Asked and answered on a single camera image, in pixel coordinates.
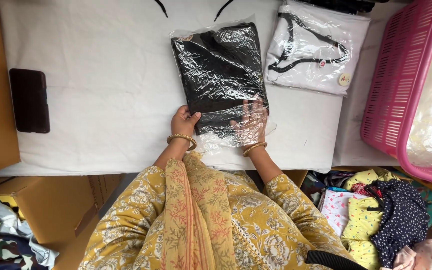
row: black phone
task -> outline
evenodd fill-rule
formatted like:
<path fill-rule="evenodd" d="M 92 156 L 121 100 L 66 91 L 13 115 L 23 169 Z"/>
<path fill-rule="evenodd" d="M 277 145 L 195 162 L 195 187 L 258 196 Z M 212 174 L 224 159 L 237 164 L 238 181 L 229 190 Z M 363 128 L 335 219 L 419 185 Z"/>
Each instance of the black phone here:
<path fill-rule="evenodd" d="M 16 129 L 20 132 L 48 133 L 50 111 L 46 96 L 46 76 L 38 70 L 9 70 Z"/>

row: yellow floral kurta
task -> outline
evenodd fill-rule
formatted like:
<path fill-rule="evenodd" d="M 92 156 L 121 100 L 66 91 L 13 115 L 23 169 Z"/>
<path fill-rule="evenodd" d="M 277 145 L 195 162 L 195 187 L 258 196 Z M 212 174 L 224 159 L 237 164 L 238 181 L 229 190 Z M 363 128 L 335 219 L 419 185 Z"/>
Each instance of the yellow floral kurta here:
<path fill-rule="evenodd" d="M 190 162 L 203 163 L 193 153 L 185 156 L 184 164 L 180 162 L 188 175 L 197 178 L 198 171 L 191 171 L 194 164 Z M 222 173 L 231 211 L 234 257 L 240 269 L 327 269 L 304 263 L 309 250 L 352 259 L 326 218 L 286 175 L 266 184 L 266 196 L 245 172 Z M 165 201 L 165 171 L 156 166 L 146 168 L 98 223 L 79 269 L 164 268 Z"/>

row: gold bangle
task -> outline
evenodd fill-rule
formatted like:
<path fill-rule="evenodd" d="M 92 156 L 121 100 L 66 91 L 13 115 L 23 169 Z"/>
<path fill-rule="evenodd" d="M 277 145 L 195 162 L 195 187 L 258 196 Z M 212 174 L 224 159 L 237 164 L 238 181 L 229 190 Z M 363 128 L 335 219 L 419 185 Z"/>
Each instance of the gold bangle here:
<path fill-rule="evenodd" d="M 195 139 L 189 137 L 188 135 L 183 135 L 183 134 L 172 134 L 172 135 L 168 136 L 168 138 L 167 138 L 167 140 L 166 140 L 166 141 L 167 141 L 167 144 L 170 144 L 170 143 L 171 143 L 171 140 L 174 139 L 174 138 L 183 138 L 183 139 L 187 139 L 188 141 L 190 141 L 190 142 L 192 143 L 192 146 L 188 148 L 188 151 L 195 150 L 195 148 L 196 148 L 196 140 L 195 140 Z"/>
<path fill-rule="evenodd" d="M 249 151 L 251 151 L 254 148 L 261 146 L 261 145 L 264 146 L 264 148 L 266 148 L 268 146 L 268 143 L 267 142 L 260 142 L 260 143 L 253 144 L 251 147 L 249 147 L 248 149 L 246 149 L 246 151 L 243 152 L 243 157 L 248 157 Z"/>

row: pink plastic basket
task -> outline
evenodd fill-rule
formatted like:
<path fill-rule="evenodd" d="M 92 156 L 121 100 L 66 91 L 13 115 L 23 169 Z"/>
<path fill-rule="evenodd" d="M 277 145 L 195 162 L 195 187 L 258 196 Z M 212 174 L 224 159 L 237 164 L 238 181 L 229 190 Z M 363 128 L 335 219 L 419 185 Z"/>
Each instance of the pink plastic basket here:
<path fill-rule="evenodd" d="M 432 0 L 417 0 L 386 25 L 361 124 L 361 138 L 367 144 L 430 182 L 432 168 L 412 165 L 406 144 L 431 58 Z"/>

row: navy polka dot fabric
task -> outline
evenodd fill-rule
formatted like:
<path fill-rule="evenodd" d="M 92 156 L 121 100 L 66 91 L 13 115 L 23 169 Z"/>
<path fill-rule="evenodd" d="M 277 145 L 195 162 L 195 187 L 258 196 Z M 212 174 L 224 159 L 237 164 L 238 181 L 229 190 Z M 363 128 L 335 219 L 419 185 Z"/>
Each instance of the navy polka dot fabric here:
<path fill-rule="evenodd" d="M 393 269 L 399 250 L 404 246 L 412 248 L 426 239 L 429 215 L 423 198 L 411 184 L 396 179 L 376 182 L 384 210 L 379 231 L 371 241 L 379 252 L 381 264 Z"/>

